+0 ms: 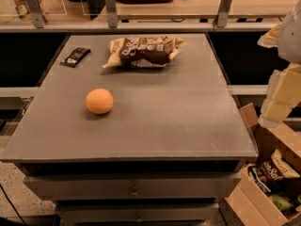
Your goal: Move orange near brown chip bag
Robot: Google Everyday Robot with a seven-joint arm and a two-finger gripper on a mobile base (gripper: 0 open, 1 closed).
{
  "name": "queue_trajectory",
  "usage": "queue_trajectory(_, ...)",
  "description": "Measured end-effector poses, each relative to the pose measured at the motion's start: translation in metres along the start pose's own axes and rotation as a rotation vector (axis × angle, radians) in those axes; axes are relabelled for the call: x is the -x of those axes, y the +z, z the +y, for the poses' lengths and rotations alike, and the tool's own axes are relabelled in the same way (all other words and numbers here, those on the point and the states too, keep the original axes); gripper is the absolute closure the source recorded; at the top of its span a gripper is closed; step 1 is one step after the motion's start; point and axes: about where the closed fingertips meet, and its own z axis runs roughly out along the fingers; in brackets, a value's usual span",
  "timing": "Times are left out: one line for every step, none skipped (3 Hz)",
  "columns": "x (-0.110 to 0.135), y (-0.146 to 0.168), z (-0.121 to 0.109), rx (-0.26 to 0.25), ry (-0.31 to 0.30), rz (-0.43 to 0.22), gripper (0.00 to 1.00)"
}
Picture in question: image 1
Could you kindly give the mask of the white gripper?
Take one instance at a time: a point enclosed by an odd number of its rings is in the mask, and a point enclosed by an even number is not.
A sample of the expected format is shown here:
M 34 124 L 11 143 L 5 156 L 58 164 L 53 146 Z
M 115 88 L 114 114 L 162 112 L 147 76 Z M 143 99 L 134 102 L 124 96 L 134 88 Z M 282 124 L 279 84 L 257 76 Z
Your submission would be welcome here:
M 301 0 L 286 15 L 282 24 L 277 24 L 259 38 L 258 45 L 277 47 L 278 55 L 291 62 L 284 71 L 273 71 L 261 106 L 260 126 L 273 128 L 301 103 Z

